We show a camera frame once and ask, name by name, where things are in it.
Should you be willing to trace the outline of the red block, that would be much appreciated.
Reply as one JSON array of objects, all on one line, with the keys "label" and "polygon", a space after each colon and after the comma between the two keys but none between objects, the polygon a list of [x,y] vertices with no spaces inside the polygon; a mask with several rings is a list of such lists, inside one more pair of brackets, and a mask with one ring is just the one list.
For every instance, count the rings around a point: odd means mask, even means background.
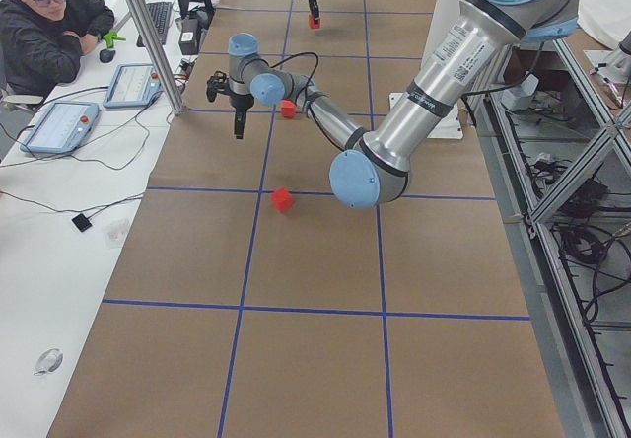
[{"label": "red block", "polygon": [[297,106],[289,100],[282,100],[280,103],[280,113],[284,118],[291,119],[297,115]]},{"label": "red block", "polygon": [[309,15],[309,27],[312,30],[318,30],[320,28],[320,19],[314,15]]},{"label": "red block", "polygon": [[275,209],[280,213],[289,211],[294,205],[294,197],[285,187],[274,190],[271,193],[271,201]]}]

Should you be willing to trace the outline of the black box with label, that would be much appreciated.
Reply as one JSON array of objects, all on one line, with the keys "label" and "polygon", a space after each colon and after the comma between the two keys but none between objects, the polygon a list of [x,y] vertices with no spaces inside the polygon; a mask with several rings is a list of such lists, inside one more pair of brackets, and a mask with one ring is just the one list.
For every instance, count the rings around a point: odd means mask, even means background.
[{"label": "black box with label", "polygon": [[178,40],[182,55],[195,55],[199,51],[200,29],[196,19],[182,19],[179,23],[180,36]]}]

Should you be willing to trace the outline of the far teach pendant tablet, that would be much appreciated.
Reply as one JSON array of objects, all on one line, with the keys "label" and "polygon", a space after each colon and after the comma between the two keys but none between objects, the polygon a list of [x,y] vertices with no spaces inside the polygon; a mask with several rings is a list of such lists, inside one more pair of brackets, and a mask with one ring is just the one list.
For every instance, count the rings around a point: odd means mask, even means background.
[{"label": "far teach pendant tablet", "polygon": [[109,110],[142,109],[161,91],[161,82],[151,63],[118,65],[108,85],[103,107]]}]

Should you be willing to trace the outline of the teach pendant tablet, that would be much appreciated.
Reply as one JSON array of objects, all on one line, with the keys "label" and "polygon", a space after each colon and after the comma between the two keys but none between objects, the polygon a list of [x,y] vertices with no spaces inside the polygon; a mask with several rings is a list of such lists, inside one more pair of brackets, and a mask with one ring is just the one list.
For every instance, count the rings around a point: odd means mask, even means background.
[{"label": "teach pendant tablet", "polygon": [[142,109],[161,91],[161,82],[151,63],[118,65],[108,85],[103,107],[109,110]]},{"label": "teach pendant tablet", "polygon": [[57,155],[73,152],[86,139],[100,116],[96,103],[53,103],[20,144],[27,154]]}]

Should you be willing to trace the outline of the black keyboard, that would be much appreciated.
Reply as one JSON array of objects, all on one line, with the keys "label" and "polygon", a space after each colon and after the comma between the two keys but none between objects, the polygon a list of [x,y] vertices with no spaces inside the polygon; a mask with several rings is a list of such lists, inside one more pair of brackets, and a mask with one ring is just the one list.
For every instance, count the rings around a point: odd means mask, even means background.
[{"label": "black keyboard", "polygon": [[173,5],[167,1],[151,2],[147,4],[147,10],[161,44],[165,44],[168,39],[172,8]]}]

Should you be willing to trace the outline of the black computer mouse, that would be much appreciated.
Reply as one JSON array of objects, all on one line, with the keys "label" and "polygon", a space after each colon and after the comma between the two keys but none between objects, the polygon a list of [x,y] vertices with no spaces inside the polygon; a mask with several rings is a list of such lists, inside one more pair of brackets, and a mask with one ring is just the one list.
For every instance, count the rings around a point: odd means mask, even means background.
[{"label": "black computer mouse", "polygon": [[110,48],[104,48],[99,53],[99,60],[101,63],[110,63],[115,58],[116,51]]}]

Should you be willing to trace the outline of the green plastic clamp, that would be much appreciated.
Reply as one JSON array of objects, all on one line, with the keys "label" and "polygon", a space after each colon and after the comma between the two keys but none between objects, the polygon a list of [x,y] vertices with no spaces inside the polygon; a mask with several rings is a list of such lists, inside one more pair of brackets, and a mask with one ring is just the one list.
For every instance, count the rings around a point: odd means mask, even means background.
[{"label": "green plastic clamp", "polygon": [[117,41],[126,41],[126,38],[120,36],[117,31],[111,30],[103,35],[103,41],[107,49],[113,49]]}]

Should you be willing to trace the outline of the near teach pendant tablet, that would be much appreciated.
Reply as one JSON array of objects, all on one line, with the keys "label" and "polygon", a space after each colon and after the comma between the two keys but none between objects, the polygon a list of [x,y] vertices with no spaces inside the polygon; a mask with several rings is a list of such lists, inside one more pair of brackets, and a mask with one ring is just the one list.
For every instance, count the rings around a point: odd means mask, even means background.
[{"label": "near teach pendant tablet", "polygon": [[27,154],[57,155],[73,152],[86,139],[100,116],[96,103],[53,103],[20,144]]}]

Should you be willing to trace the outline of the small black square pad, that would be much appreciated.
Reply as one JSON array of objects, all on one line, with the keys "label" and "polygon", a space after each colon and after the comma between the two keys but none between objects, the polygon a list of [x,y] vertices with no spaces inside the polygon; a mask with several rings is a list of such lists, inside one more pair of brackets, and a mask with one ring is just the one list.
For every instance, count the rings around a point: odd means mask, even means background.
[{"label": "small black square pad", "polygon": [[75,215],[71,222],[77,228],[77,230],[81,233],[86,232],[88,229],[93,227],[93,223],[88,216],[83,213],[79,213]]}]

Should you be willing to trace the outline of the person in black jacket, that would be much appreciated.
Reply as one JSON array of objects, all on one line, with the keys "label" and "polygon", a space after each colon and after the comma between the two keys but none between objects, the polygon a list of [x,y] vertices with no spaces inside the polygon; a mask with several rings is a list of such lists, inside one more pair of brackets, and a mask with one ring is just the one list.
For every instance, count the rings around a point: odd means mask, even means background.
[{"label": "person in black jacket", "polygon": [[112,30],[104,0],[1,0],[6,82],[17,94],[47,97],[75,81],[83,56]]}]

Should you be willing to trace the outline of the clear tape roll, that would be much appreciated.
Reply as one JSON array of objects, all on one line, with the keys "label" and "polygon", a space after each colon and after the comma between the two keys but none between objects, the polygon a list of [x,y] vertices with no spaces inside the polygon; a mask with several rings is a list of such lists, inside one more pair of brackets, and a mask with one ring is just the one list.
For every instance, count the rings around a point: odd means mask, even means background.
[{"label": "clear tape roll", "polygon": [[41,376],[55,372],[63,363],[64,354],[59,348],[45,350],[35,362],[34,375]]}]

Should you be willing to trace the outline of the aluminium frame post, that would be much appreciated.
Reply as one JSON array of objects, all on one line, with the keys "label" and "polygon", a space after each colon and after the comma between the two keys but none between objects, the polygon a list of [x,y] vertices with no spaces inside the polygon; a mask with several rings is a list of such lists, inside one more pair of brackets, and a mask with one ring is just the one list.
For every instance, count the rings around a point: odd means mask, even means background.
[{"label": "aluminium frame post", "polygon": [[150,60],[158,74],[164,94],[171,105],[173,114],[178,116],[184,111],[181,92],[175,83],[171,65],[160,43],[158,32],[149,14],[145,0],[125,0],[130,15],[142,37]]}]

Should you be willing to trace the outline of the white pedestal column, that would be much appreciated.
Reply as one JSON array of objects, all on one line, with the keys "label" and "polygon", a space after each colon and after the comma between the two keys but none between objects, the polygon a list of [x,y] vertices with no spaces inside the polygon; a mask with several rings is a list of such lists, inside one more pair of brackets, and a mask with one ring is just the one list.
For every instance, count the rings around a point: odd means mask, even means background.
[{"label": "white pedestal column", "polygon": [[452,106],[449,114],[435,126],[428,137],[430,139],[450,140],[461,140],[463,138],[458,104]]}]

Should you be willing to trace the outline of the aluminium side frame rack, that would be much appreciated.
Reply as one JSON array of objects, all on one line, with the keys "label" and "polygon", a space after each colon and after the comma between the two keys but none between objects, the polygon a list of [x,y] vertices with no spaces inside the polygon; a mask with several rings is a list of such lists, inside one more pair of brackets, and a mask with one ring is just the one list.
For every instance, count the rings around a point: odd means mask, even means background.
[{"label": "aluminium side frame rack", "polygon": [[523,44],[465,101],[569,437],[630,433],[630,79],[608,54]]}]

